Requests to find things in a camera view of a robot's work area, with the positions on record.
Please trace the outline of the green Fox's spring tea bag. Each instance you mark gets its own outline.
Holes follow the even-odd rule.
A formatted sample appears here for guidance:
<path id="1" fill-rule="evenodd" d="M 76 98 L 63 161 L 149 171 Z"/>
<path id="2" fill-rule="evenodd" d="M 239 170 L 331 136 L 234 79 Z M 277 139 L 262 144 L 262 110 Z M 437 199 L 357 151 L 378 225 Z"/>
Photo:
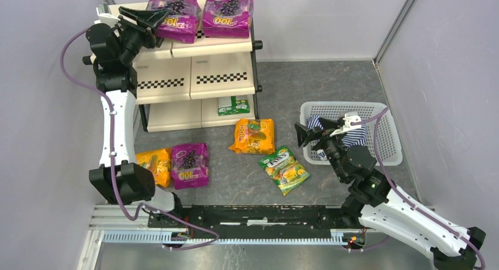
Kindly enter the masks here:
<path id="1" fill-rule="evenodd" d="M 305 182 L 311 174 L 297 160 L 287 146 L 281 146 L 258 161 L 283 196 Z"/>

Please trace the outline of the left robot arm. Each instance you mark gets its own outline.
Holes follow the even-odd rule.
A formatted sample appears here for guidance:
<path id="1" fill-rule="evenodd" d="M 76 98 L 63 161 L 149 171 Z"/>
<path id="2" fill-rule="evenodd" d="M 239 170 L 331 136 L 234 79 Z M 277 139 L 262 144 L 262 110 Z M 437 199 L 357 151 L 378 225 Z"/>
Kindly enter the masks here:
<path id="1" fill-rule="evenodd" d="M 110 204 L 173 211 L 175 195 L 159 188 L 152 172 L 137 163 L 133 145 L 138 80 L 132 63 L 141 49 L 162 45 L 156 32 L 169 13 L 123 6 L 118 11 L 114 25 L 95 23 L 85 31 L 94 58 L 83 61 L 93 67 L 105 117 L 99 167 L 89 171 L 89 181 Z"/>

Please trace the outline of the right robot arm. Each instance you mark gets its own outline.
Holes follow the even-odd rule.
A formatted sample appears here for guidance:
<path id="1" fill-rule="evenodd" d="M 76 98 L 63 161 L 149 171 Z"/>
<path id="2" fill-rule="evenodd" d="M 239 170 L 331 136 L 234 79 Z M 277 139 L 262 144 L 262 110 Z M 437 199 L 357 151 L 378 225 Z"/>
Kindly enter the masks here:
<path id="1" fill-rule="evenodd" d="M 482 229 L 466 228 L 439 216 L 397 185 L 379 156 L 372 156 L 365 145 L 344 143 L 347 133 L 365 124 L 356 113 L 337 121 L 319 118 L 318 122 L 315 128 L 295 123 L 298 145 L 315 142 L 313 150 L 322 153 L 338 180 L 349 186 L 341 207 L 344 219 L 412 247 L 430 259 L 435 269 L 485 269 L 480 252 L 486 237 Z"/>

